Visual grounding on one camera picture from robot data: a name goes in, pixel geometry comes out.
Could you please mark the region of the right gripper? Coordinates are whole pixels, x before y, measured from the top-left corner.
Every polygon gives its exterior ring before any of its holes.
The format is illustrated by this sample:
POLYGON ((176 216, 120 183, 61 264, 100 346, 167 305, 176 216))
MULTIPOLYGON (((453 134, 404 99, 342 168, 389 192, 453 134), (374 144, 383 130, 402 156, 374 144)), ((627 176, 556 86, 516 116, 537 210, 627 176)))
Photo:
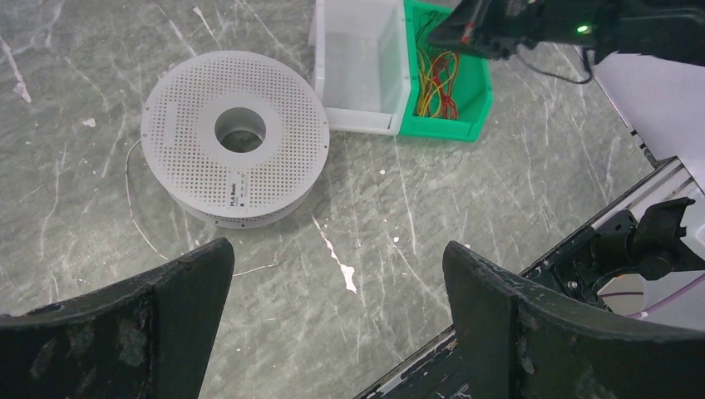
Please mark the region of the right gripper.
POLYGON ((464 0, 427 35, 443 50, 488 60, 507 59, 540 39, 543 1, 464 0))

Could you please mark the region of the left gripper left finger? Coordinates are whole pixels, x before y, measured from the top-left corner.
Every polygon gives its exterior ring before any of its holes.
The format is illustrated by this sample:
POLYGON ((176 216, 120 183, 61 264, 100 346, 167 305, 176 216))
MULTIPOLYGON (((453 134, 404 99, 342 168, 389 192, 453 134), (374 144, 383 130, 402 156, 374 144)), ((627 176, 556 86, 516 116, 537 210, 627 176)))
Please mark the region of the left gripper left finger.
POLYGON ((1 318, 4 398, 196 398, 234 272, 224 238, 1 318))

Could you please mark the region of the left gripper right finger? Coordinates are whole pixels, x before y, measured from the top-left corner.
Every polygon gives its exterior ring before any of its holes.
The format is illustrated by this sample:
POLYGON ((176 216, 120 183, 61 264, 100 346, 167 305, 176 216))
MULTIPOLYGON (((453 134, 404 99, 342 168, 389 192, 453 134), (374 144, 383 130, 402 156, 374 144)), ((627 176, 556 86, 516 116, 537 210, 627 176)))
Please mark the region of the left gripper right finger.
POLYGON ((610 313, 451 241, 445 285, 474 398, 701 398, 702 332, 610 313))

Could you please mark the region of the grey perforated spool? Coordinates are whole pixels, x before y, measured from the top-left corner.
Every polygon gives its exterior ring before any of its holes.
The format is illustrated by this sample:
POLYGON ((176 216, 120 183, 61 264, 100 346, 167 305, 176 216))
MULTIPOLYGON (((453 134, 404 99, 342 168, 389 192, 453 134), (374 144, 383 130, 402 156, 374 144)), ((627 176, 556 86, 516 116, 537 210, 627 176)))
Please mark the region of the grey perforated spool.
POLYGON ((182 62, 141 116, 150 171, 189 214, 228 229, 280 220, 306 199, 328 158, 328 118, 283 63, 218 51, 182 62))

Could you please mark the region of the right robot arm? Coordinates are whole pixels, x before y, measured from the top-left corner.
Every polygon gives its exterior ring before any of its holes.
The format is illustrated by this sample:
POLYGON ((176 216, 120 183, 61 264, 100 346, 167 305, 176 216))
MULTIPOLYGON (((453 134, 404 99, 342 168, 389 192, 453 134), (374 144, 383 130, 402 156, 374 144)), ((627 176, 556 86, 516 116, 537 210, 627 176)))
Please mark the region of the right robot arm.
POLYGON ((507 59, 542 42, 582 47, 595 62, 612 53, 704 64, 702 1, 462 1, 427 37, 434 47, 507 59))

